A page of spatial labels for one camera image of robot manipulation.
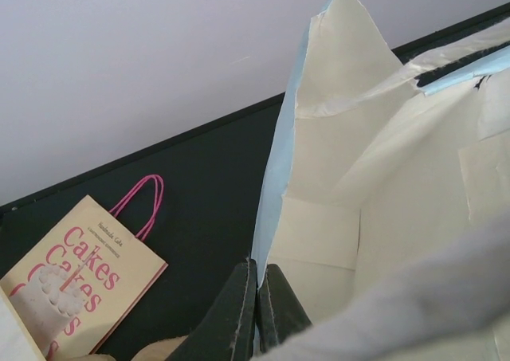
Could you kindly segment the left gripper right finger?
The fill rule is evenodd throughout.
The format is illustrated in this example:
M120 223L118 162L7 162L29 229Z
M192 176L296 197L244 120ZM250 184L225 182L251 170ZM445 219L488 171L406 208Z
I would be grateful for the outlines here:
M257 293L260 351L266 353L312 325L281 268L269 264Z

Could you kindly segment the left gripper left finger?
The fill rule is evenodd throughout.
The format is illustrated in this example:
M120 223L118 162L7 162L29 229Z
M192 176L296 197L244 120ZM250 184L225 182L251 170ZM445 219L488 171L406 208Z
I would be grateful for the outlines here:
M239 263L202 322L167 357L170 361L246 361L253 355L257 265Z

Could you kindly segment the light blue paper bag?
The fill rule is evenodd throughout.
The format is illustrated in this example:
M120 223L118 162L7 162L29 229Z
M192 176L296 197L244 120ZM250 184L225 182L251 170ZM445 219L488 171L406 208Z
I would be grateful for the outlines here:
M359 0L311 19L252 256L312 326L265 359L508 359L508 43L502 21L404 64Z

